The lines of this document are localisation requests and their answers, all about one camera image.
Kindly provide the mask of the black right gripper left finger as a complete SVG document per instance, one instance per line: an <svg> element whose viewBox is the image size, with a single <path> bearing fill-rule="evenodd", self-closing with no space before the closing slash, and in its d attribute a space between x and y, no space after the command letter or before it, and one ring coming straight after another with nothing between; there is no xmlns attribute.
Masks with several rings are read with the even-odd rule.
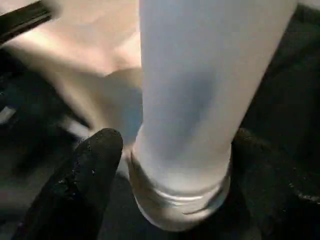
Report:
<svg viewBox="0 0 320 240"><path fill-rule="evenodd" d="M82 141L35 197L16 240L95 240L123 150L123 138L103 128Z"/></svg>

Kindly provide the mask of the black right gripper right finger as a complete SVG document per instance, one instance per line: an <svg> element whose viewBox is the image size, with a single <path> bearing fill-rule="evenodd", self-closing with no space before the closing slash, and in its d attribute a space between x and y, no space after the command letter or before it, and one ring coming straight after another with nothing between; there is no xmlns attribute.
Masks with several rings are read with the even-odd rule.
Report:
<svg viewBox="0 0 320 240"><path fill-rule="evenodd" d="M320 188L281 148L240 128L232 175L263 240L320 238Z"/></svg>

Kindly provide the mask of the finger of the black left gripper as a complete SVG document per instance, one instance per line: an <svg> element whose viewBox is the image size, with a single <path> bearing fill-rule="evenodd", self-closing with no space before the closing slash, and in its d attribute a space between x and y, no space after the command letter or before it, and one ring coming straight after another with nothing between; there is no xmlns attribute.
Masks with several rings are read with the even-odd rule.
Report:
<svg viewBox="0 0 320 240"><path fill-rule="evenodd" d="M0 45L50 21L53 10L42 1L0 15Z"/></svg>

